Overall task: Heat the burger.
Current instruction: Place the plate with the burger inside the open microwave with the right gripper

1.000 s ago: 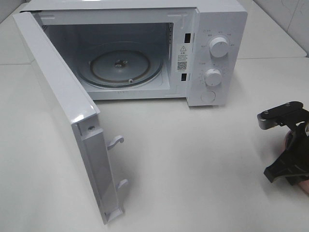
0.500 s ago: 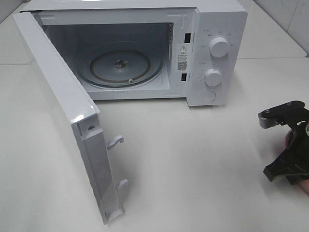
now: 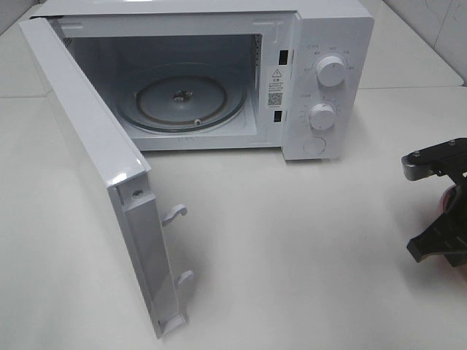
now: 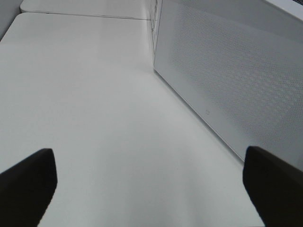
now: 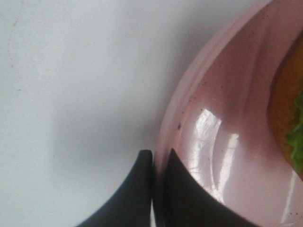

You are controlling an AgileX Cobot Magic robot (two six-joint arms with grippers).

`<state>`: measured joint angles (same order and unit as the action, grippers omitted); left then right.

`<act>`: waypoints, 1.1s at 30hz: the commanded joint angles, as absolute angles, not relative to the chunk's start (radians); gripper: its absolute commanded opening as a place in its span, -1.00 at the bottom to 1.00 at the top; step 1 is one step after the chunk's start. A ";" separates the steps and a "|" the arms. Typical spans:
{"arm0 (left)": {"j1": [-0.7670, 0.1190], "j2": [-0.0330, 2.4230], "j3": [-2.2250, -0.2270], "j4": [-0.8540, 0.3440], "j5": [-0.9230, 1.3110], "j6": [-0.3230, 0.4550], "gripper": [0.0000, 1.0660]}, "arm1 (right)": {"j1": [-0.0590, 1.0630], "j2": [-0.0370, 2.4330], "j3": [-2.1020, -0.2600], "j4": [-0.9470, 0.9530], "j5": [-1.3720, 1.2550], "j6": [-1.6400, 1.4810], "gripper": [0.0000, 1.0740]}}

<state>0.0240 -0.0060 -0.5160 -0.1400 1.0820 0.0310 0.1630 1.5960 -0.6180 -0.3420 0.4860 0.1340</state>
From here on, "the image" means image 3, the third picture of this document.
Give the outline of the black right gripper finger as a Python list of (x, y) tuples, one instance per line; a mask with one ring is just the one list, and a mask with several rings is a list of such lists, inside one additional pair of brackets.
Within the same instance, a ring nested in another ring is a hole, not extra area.
[(413, 151), (403, 156), (401, 162), (409, 181), (447, 175), (453, 182), (466, 182), (466, 138)]
[(466, 264), (466, 223), (441, 214), (426, 230), (412, 238), (406, 248), (417, 263), (443, 255), (452, 267)]

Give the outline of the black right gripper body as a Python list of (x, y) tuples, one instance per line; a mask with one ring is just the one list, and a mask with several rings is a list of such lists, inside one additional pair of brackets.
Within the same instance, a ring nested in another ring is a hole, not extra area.
[(455, 237), (466, 234), (466, 177), (459, 171), (449, 171), (447, 176), (454, 182), (444, 208), (447, 222), (444, 234)]

